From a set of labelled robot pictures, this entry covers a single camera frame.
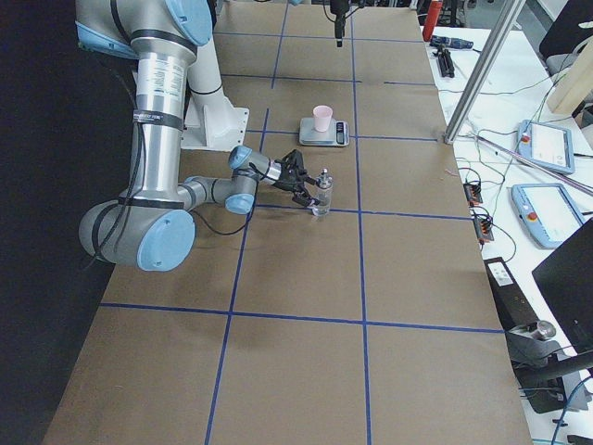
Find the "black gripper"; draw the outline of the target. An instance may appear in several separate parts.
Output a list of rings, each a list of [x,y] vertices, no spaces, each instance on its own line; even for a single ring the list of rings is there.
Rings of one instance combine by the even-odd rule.
[[[315,205],[316,198],[306,190],[305,184],[317,185],[319,181],[308,175],[302,153],[294,149],[275,162],[280,166],[280,176],[273,186],[293,192],[292,200],[302,207]]]
[[[330,0],[330,11],[336,15],[334,18],[334,38],[337,47],[343,46],[345,35],[346,13],[350,10],[349,0]]]

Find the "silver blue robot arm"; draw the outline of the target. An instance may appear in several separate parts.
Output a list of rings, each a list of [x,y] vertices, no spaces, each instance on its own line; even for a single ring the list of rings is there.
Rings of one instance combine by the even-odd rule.
[[[172,270],[194,244],[194,209],[247,215],[262,183],[315,203],[300,152],[270,159],[244,145],[248,112],[223,92],[214,23],[211,1],[77,3],[81,46],[137,64],[129,183],[79,227],[95,260]]]

